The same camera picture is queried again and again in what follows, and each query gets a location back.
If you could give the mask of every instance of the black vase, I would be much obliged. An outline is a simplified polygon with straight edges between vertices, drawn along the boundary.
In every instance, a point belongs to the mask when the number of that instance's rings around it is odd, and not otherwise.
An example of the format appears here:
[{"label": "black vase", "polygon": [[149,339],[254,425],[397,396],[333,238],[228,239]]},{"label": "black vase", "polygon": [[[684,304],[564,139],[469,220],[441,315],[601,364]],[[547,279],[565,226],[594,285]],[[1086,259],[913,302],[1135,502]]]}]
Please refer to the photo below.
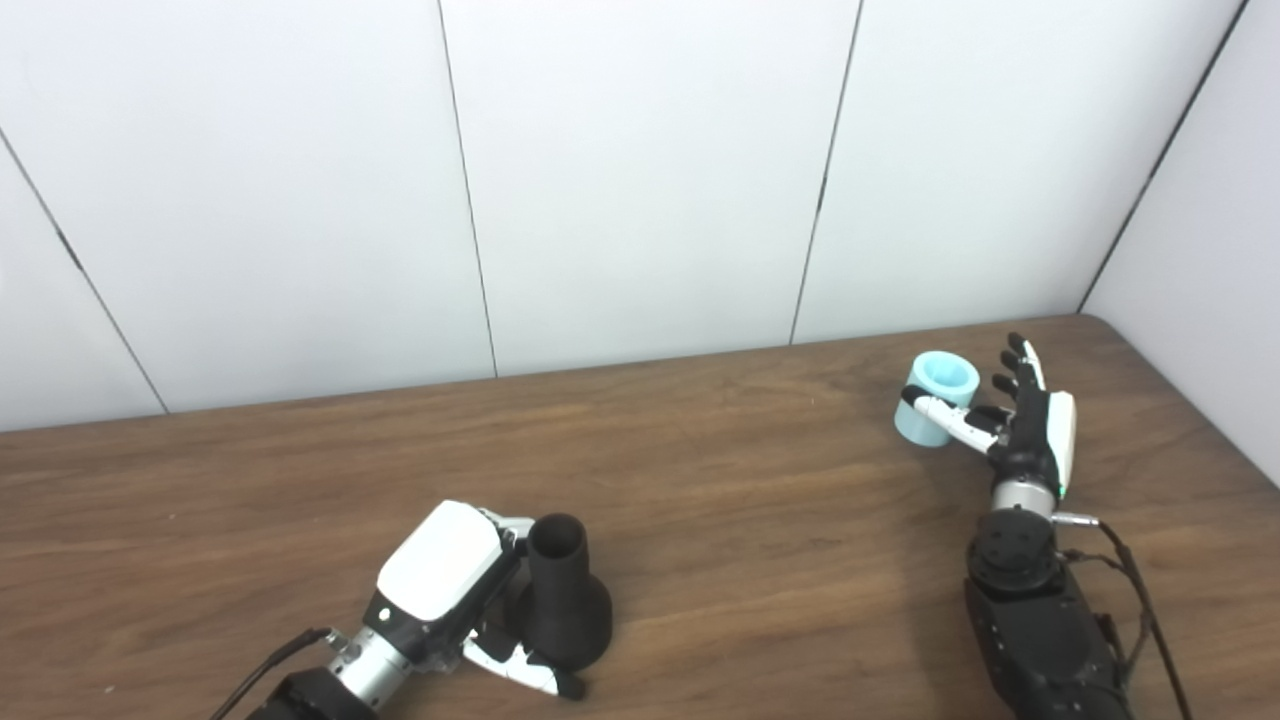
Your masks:
[{"label": "black vase", "polygon": [[613,601],[588,568],[586,528],[572,515],[547,515],[527,543],[530,583],[507,609],[507,628],[561,670],[581,670],[613,638]]}]

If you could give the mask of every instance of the light blue cup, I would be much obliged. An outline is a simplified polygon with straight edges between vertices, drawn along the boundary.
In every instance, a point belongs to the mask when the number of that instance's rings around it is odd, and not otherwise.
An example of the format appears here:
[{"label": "light blue cup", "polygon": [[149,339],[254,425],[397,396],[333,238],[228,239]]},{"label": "light blue cup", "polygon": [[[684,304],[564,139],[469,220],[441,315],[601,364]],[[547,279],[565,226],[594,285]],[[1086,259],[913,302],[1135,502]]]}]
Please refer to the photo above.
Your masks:
[{"label": "light blue cup", "polygon": [[[915,356],[906,384],[920,386],[943,400],[968,407],[974,391],[978,389],[979,379],[973,363],[952,352],[931,350]],[[942,447],[951,439],[946,430],[901,400],[897,402],[893,424],[902,437],[915,445]]]}]

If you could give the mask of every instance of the wire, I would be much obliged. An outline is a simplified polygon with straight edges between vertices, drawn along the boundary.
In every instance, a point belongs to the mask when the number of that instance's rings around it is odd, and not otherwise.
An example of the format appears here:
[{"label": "wire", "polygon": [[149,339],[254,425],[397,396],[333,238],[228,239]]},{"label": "wire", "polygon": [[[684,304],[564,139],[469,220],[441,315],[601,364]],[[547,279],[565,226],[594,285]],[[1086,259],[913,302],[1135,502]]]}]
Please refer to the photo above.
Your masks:
[{"label": "wire", "polygon": [[[1087,562],[1089,560],[1096,560],[1106,564],[1107,568],[1123,574],[1133,583],[1133,575],[1129,569],[1115,559],[1106,555],[1092,555],[1088,552],[1082,552],[1079,550],[1064,550],[1062,557],[1071,564]],[[1124,648],[1115,644],[1116,659],[1120,661],[1120,685],[1128,687],[1129,680],[1133,679],[1133,671],[1138,667],[1138,656],[1142,655],[1142,648],[1147,644],[1147,638],[1151,637],[1151,612],[1147,607],[1142,609],[1140,620],[1138,624],[1138,639],[1133,643],[1133,651],[1125,655]]]},{"label": "wire", "polygon": [[320,629],[310,628],[305,630],[301,635],[282,644],[275,652],[268,655],[266,660],[264,660],[262,664],[257,666],[257,669],[255,669],[252,673],[248,674],[248,678],[244,678],[244,682],[242,682],[239,687],[237,687],[236,691],[232,692],[230,697],[227,698],[227,702],[224,702],[221,707],[215,710],[214,714],[209,716],[209,720],[223,720],[223,717],[227,717],[227,714],[230,712],[232,708],[236,707],[236,703],[239,702],[248,693],[248,691],[252,689],[253,685],[262,679],[262,675],[266,675],[268,670],[275,667],[280,662],[284,662],[285,660],[289,659],[289,656],[292,656],[297,651],[310,644],[315,644],[319,641],[323,641],[324,638],[329,637],[329,633],[332,632],[333,628],[320,628]]},{"label": "wire", "polygon": [[[1133,584],[1134,592],[1138,593],[1138,602],[1142,603],[1142,611],[1147,616],[1147,623],[1151,628],[1151,637],[1156,641],[1156,648],[1160,651],[1160,659],[1165,664],[1165,673],[1169,675],[1169,684],[1174,688],[1174,697],[1178,700],[1178,711],[1181,714],[1183,720],[1192,720],[1192,708],[1187,702],[1187,692],[1183,689],[1183,682],[1178,678],[1178,667],[1174,665],[1174,655],[1169,651],[1169,643],[1165,641],[1165,633],[1160,628],[1160,620],[1156,618],[1156,609],[1151,603],[1151,593],[1147,592],[1147,583],[1142,580],[1142,573],[1138,571],[1138,562],[1133,559],[1133,552],[1129,546],[1120,539],[1120,536],[1111,529],[1106,523],[1100,521],[1098,529],[1106,533],[1107,538],[1111,539],[1111,544],[1116,548],[1116,556],[1120,557],[1120,564],[1124,566],[1124,574],[1129,578],[1129,583]],[[1134,647],[1134,652],[1130,657],[1137,660],[1137,652],[1142,650],[1142,642],[1144,638],[1139,637],[1138,644]],[[1133,667],[1128,669],[1128,673],[1133,673]]]}]

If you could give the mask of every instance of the white wall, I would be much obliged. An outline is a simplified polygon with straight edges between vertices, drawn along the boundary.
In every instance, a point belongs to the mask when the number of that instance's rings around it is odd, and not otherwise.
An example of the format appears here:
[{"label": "white wall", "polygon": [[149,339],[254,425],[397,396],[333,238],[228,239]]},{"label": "white wall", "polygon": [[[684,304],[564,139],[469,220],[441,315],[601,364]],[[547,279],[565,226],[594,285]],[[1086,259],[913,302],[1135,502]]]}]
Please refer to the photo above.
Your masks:
[{"label": "white wall", "polygon": [[6,0],[0,128],[170,409],[492,377],[434,3]]},{"label": "white wall", "polygon": [[0,143],[0,430],[160,411]]},{"label": "white wall", "polygon": [[0,3],[172,409],[1069,311],[1236,0],[443,3]]},{"label": "white wall", "polygon": [[1251,3],[1085,311],[1280,482],[1277,69],[1280,5]]},{"label": "white wall", "polygon": [[445,0],[502,374],[786,345],[856,0]]},{"label": "white wall", "polygon": [[865,0],[796,342],[1073,313],[1239,0]]}]

